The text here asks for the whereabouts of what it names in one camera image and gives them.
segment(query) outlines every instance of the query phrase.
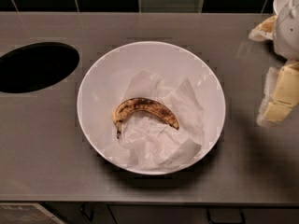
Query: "black hole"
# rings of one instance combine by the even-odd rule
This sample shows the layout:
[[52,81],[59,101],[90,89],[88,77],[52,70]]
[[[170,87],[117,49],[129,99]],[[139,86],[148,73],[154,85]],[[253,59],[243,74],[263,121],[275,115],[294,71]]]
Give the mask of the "black hole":
[[63,43],[14,49],[0,58],[0,91],[24,93],[47,88],[68,77],[78,60],[78,52]]

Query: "black tile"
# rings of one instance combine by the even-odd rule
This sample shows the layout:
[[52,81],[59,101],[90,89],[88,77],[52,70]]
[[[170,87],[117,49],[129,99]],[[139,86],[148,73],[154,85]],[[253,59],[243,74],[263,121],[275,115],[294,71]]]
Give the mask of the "black tile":
[[274,0],[268,0],[267,1],[266,5],[264,7],[263,13],[265,13],[265,14],[274,14],[273,1]]
[[19,11],[77,11],[75,0],[14,0]]
[[16,11],[11,0],[0,0],[0,11]]
[[78,0],[79,11],[137,12],[138,0]]
[[205,0],[206,13],[261,13],[265,0]]

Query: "tile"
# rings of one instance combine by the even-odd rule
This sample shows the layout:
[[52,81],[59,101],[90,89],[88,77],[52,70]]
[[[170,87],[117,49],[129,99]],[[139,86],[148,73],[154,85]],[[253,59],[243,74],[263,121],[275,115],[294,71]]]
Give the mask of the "tile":
[[206,13],[261,13],[265,0],[205,0]]
[[77,11],[75,0],[14,0],[19,11]]
[[198,13],[200,0],[140,0],[142,12]]
[[78,0],[79,11],[138,12],[138,0]]
[[265,7],[264,7],[264,10],[263,10],[263,13],[264,14],[273,14],[274,13],[274,10],[273,10],[273,1],[274,0],[268,0]]
[[16,11],[11,0],[0,0],[0,11]]

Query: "brown banana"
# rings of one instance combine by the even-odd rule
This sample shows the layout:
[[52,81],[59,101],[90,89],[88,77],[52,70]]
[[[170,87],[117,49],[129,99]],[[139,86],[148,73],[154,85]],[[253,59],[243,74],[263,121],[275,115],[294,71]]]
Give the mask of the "brown banana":
[[121,103],[113,113],[112,119],[117,128],[118,138],[121,135],[121,124],[136,111],[149,112],[178,130],[176,116],[165,105],[147,98],[132,98]]

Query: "cabinet handle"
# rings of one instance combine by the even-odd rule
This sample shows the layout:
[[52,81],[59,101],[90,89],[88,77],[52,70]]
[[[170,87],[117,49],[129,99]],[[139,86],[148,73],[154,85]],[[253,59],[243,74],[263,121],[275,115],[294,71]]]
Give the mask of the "cabinet handle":
[[208,223],[210,224],[245,224],[245,216],[243,214],[242,211],[240,211],[240,216],[241,216],[241,222],[234,222],[234,223],[230,223],[230,222],[214,222],[211,218],[211,214],[209,212],[209,209],[206,210],[206,218],[208,220]]
[[85,203],[83,203],[83,204],[81,205],[81,214],[82,214],[82,216],[83,216],[88,222],[90,222],[90,223],[93,222],[94,211],[92,210],[91,213],[90,213],[90,215],[88,216],[88,215],[86,214],[86,212],[85,212]]

